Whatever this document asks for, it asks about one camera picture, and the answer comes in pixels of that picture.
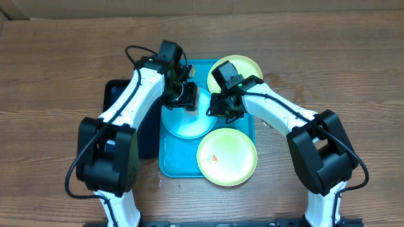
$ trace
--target cardboard wall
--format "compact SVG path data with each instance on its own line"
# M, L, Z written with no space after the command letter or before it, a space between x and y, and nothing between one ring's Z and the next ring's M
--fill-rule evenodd
M0 35L3 30L3 23L8 20L7 17L0 11Z
M13 20L404 9L403 0L0 0Z

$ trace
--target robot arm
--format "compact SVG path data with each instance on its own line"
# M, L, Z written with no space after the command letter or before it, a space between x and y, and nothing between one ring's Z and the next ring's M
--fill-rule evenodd
M286 100L284 97L275 93L266 83L257 84L248 89L247 92L268 94L274 98L277 98L309 120L313 120L314 115L317 114L312 110L306 110L302 107L298 107L292 102ZM307 124L307 122L297 118L283 106L265 97L244 95L242 97L242 103L247 113L263 119L284 136L291 132L294 127L301 127Z
M249 113L284 135L295 172L309 190L307 222L315 227L332 226L335 194L346 186L358 162L297 114L320 125L353 150L338 116L330 110L318 114L298 107L276 94L262 79L244 78L229 61L214 69L212 75L222 90L211 94L211 105L206 114L234 120ZM328 143L317 150L314 143L325 139ZM340 219L339 203L340 199L337 200L336 223Z
M136 62L132 80L108 110L98 119L86 117L80 123L78 154L123 108L76 167L77 178L95 195L109 200L119 226L137 226L140 222L132 188L140 169L136 130L147 111L160 101L167 108L185 108L190 112L198 109L198 87L187 82L193 76L192 66L181 66L181 55L182 49L176 43L163 41L157 55ZM113 227L110 209L103 199L101 202L108 226Z

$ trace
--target blue tray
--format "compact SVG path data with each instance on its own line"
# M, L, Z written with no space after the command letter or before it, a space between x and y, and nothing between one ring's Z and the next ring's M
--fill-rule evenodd
M197 86L209 91L206 80L208 79L210 68L216 61L218 59L188 60L188 64L192 64L196 68L194 78L189 81L194 81ZM226 127L245 133L255 144L254 117L252 115L244 114L242 119L238 119L231 124L226 124L225 118L217 118L216 124L211 131ZM158 157L158 165L161 171L168 177L204 177L196 162L196 151L203 137L201 136L196 139L181 139L176 137L165 128L161 120L160 156Z

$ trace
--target black cable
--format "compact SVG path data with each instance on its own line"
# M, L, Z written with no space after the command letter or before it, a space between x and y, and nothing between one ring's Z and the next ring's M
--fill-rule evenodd
M185 59L185 67L188 70L188 60L187 60L187 55L185 54L185 51L182 51L182 54L184 55L184 59Z
M103 133L111 126L111 124L113 123L114 120L116 120L116 118L118 118L118 116L122 113L122 111L125 109L125 107L128 105L128 103L132 100L132 98L134 97L134 95L136 94L137 90L139 89L140 83L141 83L141 73L140 70L138 68L136 68L136 63L135 61L132 59L132 57L129 55L128 53L128 49L130 48L138 48L138 49L142 49L142 50L147 50L149 52L152 52L153 54L157 55L156 52L147 49L146 47L139 47L139 46L127 46L125 48L125 54L127 55L127 57L129 58L129 60L133 63L133 65L135 66L135 70L137 70L138 72L138 82L136 83L136 86L134 87L134 90L132 91L132 93L130 94L130 96L128 97L128 99L122 104L122 106L120 107L120 109L114 114L114 116L112 116L112 118L90 139L90 141L86 144L86 146L81 150L81 152L77 155L76 159L72 162L68 173L66 174L66 179L64 181L64 189L66 191L66 193L74 198L74 199L102 199L104 200L105 204L108 206L108 210L109 213L111 215L111 219L112 222L114 223L115 227L118 227L118 223L115 219L114 216L114 212L112 210L112 206L110 204L110 201L108 200L108 198L106 198L105 196L102 195L74 195L69 188L69 181L70 181L70 176L73 173L74 168L76 167L77 163L79 162L80 158L84 155L85 151L91 146L93 145L93 143L95 141L98 141L100 139L100 137L103 135Z
M136 62L132 59L131 55L129 54L128 50L131 48L135 48L135 49L141 49L141 50L145 50L145 51L149 51L150 53L157 55L157 52L155 52L154 50L150 50L149 48L146 47L141 47L141 46L137 46L137 45L129 45L125 48L125 54L128 57L128 59L132 62L132 64L134 66L136 66Z
M352 186L352 187L347 187L347 188L341 189L338 192L336 192L335 198L334 198L333 213L332 213L332 216L331 216L332 222L333 222L333 227L335 227L336 205L337 205L337 202L338 202L338 198L341 197L341 194L343 192L356 190L356 189L360 189L362 187L365 187L367 185L367 183L369 182L369 171L367 170L365 163L359 158L359 156L356 155L356 153L354 153L347 145L345 145L343 142L341 142L339 139L337 139L334 135L332 135L327 130L323 129L322 127L320 127L319 125L317 125L313 121L303 117L299 112L297 112L294 109L290 108L288 105L284 104L279 99L277 99L275 97L272 97L272 96L270 96L268 94L261 94L261 93L244 92L242 95L262 96L262 97L269 98L270 100L273 100L273 101L277 102L279 105L281 105L282 107L286 108L289 112L294 114L296 117L298 117L298 118L306 121L307 123L313 125L317 130L320 130L322 133L326 134L328 138L334 140L334 142L337 142L338 144L343 146L347 150L349 155L351 157L355 158L358 161L359 165L362 167L362 169L363 169L363 171L365 173L365 180L361 184L358 184L358 185L355 185L355 186Z

